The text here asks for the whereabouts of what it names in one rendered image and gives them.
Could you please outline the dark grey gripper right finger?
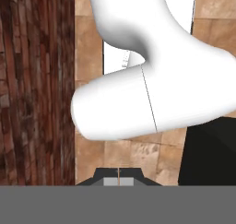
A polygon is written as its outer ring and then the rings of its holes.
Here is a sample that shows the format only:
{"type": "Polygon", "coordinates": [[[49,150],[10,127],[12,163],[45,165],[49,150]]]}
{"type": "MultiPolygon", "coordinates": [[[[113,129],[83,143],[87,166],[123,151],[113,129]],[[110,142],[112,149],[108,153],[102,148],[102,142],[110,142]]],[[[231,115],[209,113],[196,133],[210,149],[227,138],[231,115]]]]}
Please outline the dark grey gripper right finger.
{"type": "Polygon", "coordinates": [[[119,185],[120,186],[136,186],[149,185],[159,186],[149,178],[145,177],[141,168],[120,168],[119,169],[119,185]]]}

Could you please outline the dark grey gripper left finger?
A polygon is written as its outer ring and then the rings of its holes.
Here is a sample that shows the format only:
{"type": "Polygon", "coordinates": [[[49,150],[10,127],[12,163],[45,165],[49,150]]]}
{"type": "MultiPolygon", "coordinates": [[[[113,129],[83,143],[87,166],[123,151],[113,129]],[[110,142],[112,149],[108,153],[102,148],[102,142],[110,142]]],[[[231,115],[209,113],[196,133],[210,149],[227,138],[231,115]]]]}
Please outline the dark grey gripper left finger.
{"type": "Polygon", "coordinates": [[[117,186],[118,174],[115,168],[97,168],[92,177],[79,183],[80,186],[117,186]]]}

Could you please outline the black block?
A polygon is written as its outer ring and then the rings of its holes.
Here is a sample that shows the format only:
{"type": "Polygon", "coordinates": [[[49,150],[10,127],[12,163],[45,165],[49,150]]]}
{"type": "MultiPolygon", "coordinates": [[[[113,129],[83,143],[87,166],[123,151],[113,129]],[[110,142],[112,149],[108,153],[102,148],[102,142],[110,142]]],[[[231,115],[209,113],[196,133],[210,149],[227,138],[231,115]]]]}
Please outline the black block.
{"type": "Polygon", "coordinates": [[[187,128],[179,185],[236,185],[236,118],[187,128]]]}

